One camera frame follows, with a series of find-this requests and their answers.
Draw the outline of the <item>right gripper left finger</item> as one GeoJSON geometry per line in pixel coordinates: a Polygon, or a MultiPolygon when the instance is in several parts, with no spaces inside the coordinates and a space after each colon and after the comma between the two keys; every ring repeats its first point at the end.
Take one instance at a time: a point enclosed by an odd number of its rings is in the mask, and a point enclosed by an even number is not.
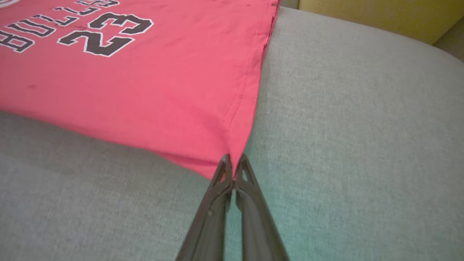
{"type": "Polygon", "coordinates": [[[175,261],[223,261],[225,222],[233,192],[229,154],[216,168],[175,261]]]}

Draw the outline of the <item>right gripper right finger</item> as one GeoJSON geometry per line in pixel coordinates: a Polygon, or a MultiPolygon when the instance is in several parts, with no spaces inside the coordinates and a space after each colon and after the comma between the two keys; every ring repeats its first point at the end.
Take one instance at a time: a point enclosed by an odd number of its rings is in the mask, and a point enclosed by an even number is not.
{"type": "Polygon", "coordinates": [[[242,261],[290,261],[245,154],[239,159],[235,176],[236,205],[242,220],[242,261]]]}

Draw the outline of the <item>red basketball jersey white trim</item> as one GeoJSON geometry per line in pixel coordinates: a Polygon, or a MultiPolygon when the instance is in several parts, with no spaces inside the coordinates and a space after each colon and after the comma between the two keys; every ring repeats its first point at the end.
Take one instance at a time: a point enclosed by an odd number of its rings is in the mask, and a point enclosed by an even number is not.
{"type": "Polygon", "coordinates": [[[235,170],[280,2],[0,0],[0,111],[235,170]]]}

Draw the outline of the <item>grey sofa seat cushion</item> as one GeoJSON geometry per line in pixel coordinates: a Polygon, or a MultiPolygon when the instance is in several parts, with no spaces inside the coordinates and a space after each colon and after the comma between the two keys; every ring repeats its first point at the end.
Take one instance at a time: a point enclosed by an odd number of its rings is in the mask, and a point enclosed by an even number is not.
{"type": "MultiPolygon", "coordinates": [[[[464,62],[281,7],[247,154],[291,261],[464,261],[464,62]]],[[[209,180],[0,112],[0,261],[174,261],[209,180]]]]}

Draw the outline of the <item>yellow sofa cushion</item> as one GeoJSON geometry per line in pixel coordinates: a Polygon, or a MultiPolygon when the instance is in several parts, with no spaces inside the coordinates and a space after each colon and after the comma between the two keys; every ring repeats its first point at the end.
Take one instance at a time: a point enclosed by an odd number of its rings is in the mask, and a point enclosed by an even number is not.
{"type": "Polygon", "coordinates": [[[298,0],[302,11],[434,44],[464,17],[464,0],[298,0]]]}

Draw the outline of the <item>narrow grey sofa back cushion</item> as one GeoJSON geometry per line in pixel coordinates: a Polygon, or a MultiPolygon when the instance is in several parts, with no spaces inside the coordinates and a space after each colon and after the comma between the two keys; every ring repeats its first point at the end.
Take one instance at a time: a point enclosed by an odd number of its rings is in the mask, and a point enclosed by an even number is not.
{"type": "Polygon", "coordinates": [[[434,43],[434,47],[464,62],[464,20],[460,20],[444,33],[434,43]]]}

